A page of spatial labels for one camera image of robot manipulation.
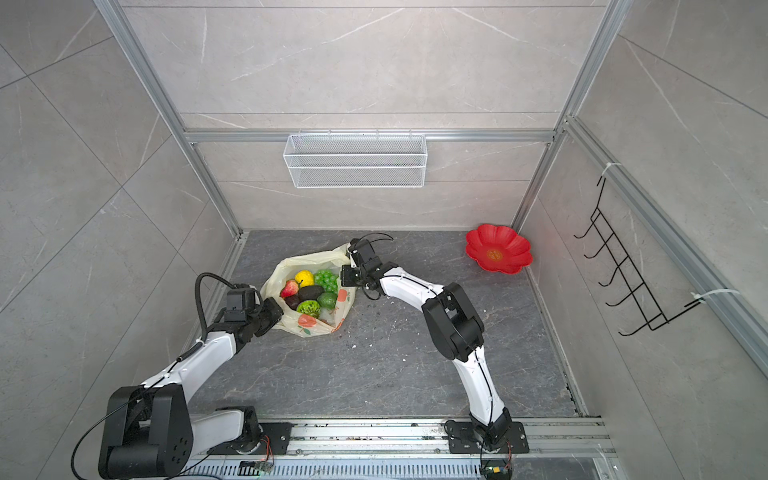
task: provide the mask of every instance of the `red plate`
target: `red plate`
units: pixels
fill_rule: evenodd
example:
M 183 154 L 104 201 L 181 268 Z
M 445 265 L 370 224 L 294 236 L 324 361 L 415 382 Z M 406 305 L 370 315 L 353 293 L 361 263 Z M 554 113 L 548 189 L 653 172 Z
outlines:
M 519 273 L 533 262 L 531 244 L 509 227 L 484 223 L 467 233 L 467 255 L 488 272 Z

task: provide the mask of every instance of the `white zip tie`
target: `white zip tie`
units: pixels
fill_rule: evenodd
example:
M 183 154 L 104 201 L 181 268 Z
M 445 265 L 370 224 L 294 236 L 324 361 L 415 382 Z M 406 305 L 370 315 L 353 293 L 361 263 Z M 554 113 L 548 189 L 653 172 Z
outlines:
M 713 293 L 735 293 L 736 295 L 741 295 L 741 292 L 739 290 L 733 290 L 731 288 L 718 288 L 715 290 L 710 290 L 709 292 L 706 292 L 706 293 L 702 293 L 701 295 L 694 292 L 691 292 L 690 294 L 694 296 L 695 300 L 699 300 L 701 303 L 705 303 L 706 300 L 704 299 L 704 297 L 712 295 Z
M 605 172 L 607 172 L 607 171 L 608 171 L 608 169 L 609 169 L 609 168 L 611 168 L 611 166 L 612 166 L 612 165 L 621 165 L 621 164 L 615 164 L 615 163 L 612 163 L 612 162 L 608 162 L 608 163 L 606 163 L 606 164 L 605 164 L 605 168 L 603 169 L 603 173 L 602 173 L 602 174 L 600 174 L 600 176 L 601 176 L 601 177 L 604 177 L 604 176 L 605 176 Z

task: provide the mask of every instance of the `cream plastic bag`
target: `cream plastic bag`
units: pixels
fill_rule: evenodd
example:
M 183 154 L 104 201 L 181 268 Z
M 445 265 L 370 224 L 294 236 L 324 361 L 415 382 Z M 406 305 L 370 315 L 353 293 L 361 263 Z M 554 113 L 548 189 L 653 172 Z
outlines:
M 309 270 L 315 273 L 318 270 L 328 269 L 339 275 L 342 265 L 350 265 L 351 263 L 346 255 L 348 247 L 349 244 L 347 243 L 326 252 L 289 257 L 277 264 L 275 271 L 272 272 L 272 276 L 261 287 L 261 296 L 265 299 L 267 297 L 274 298 L 283 309 L 283 318 L 280 319 L 274 328 L 291 332 L 294 335 L 309 337 L 327 335 L 341 327 L 355 301 L 356 289 L 354 287 L 342 287 L 341 280 L 337 280 L 339 296 L 336 299 L 336 308 L 333 310 L 320 309 L 319 319 L 291 310 L 285 301 L 280 298 L 280 291 L 285 286 L 286 281 L 294 278 L 301 270 Z

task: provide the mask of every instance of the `white wire basket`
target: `white wire basket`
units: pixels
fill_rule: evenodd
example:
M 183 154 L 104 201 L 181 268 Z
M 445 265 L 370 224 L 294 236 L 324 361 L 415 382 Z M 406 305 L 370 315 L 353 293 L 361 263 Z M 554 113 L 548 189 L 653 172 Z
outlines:
M 296 188 L 423 187 L 423 134 L 293 134 L 283 152 Z

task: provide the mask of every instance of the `yellow fruit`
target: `yellow fruit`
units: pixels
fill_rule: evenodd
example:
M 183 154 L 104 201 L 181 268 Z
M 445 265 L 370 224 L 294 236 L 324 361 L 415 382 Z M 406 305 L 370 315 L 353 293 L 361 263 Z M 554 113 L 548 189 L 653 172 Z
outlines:
M 309 270 L 301 270 L 294 277 L 299 286 L 310 286 L 315 284 L 315 276 Z

